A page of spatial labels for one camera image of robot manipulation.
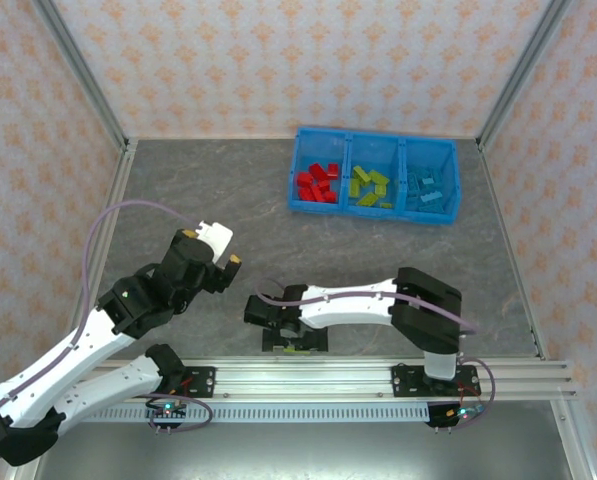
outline red lego brick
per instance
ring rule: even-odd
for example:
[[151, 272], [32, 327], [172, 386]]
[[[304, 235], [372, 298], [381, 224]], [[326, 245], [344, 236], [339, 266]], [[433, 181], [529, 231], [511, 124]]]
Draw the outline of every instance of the red lego brick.
[[327, 172], [325, 172], [323, 168], [317, 163], [314, 163], [311, 167], [309, 167], [309, 173], [311, 173], [314, 176], [314, 178], [319, 182], [321, 180], [327, 180], [329, 178], [327, 176]]
[[311, 194], [314, 196], [316, 201], [320, 202], [320, 203], [324, 203], [325, 197], [322, 196], [322, 192], [320, 191], [320, 189], [315, 185], [312, 185], [310, 188], [311, 188]]
[[338, 164], [330, 163], [327, 165], [327, 177], [329, 180], [338, 180]]
[[329, 188], [331, 186], [329, 185], [329, 180], [322, 180], [322, 181], [318, 182], [317, 187], [322, 193], [325, 193], [325, 192], [329, 191]]
[[307, 172], [300, 172], [296, 177], [296, 183], [299, 187], [311, 187], [311, 184], [314, 183], [314, 177], [311, 176], [311, 173]]
[[325, 192], [323, 196], [325, 197], [325, 202], [327, 203], [338, 203], [338, 199], [336, 198], [336, 192]]
[[298, 190], [298, 196], [303, 202], [315, 201], [314, 194], [311, 193], [311, 188], [301, 188]]

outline gray marble surface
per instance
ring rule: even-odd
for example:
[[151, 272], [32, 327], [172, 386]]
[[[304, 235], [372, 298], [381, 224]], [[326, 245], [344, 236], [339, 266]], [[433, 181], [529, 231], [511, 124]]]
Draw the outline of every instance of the gray marble surface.
[[[474, 142], [458, 142], [463, 200], [452, 226], [291, 212], [292, 150], [293, 140], [138, 143], [125, 199], [162, 202], [196, 221], [228, 226], [234, 231], [228, 253], [239, 255], [243, 267], [224, 294], [199, 294], [187, 312], [118, 358], [133, 358], [154, 343], [168, 343], [182, 357], [261, 354], [261, 329], [243, 322], [247, 297], [261, 277], [285, 284], [360, 285], [391, 278], [400, 266], [419, 268], [462, 291], [463, 316], [480, 327], [464, 341], [468, 354], [536, 353]], [[156, 210], [122, 211], [99, 292], [160, 261], [181, 226]], [[274, 293], [273, 285], [268, 288]], [[390, 327], [333, 327], [329, 346], [330, 355], [420, 356]]]

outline blue storage tray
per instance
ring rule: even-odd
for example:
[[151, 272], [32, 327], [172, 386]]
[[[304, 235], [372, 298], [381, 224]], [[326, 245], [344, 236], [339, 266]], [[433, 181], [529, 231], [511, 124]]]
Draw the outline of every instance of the blue storage tray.
[[[339, 179], [332, 182], [338, 203], [303, 202], [296, 176], [314, 164], [325, 170], [336, 163]], [[373, 183], [361, 188], [359, 198], [349, 197], [352, 170], [361, 166], [389, 178], [387, 196], [372, 207], [356, 202]], [[430, 225], [448, 225], [456, 220], [462, 198], [456, 145], [452, 140], [327, 128], [298, 129], [289, 174], [289, 208], [311, 213], [338, 213], [373, 218], [405, 220]], [[391, 203], [393, 208], [381, 208]]]

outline wallpaper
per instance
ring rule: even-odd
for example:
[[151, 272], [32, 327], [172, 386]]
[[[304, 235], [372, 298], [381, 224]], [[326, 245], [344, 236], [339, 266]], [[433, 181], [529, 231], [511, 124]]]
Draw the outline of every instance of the wallpaper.
[[58, 0], [129, 136], [475, 137], [548, 0]]
[[597, 426], [597, 0], [570, 8], [487, 159], [549, 353], [575, 361]]
[[0, 381], [67, 333], [116, 158], [31, 1], [0, 0]]

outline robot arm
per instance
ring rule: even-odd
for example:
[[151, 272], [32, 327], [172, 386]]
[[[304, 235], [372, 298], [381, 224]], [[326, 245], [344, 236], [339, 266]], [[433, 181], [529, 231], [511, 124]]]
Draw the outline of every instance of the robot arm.
[[[396, 278], [373, 285], [342, 288], [290, 285], [282, 297], [267, 296], [279, 302], [304, 301], [300, 306], [270, 305], [252, 295], [245, 309], [245, 322], [274, 332], [282, 346], [296, 350], [317, 349], [316, 332], [330, 326], [391, 325], [423, 350], [428, 377], [452, 380], [459, 350], [458, 324], [428, 308], [394, 298], [395, 294], [416, 297], [460, 315], [462, 296], [458, 290], [415, 268], [401, 268]], [[307, 303], [319, 297], [327, 300]]]
[[150, 393], [165, 382], [177, 386], [182, 363], [166, 345], [150, 348], [125, 368], [76, 383], [110, 355], [184, 312], [200, 291], [223, 292], [241, 264], [233, 255], [224, 269], [215, 264], [231, 237], [231, 230], [217, 223], [177, 231], [160, 264], [118, 280], [100, 297], [75, 345], [72, 332], [25, 371], [0, 383], [1, 401], [65, 348], [71, 350], [0, 408], [0, 455], [11, 465], [21, 465], [44, 453], [96, 409]]

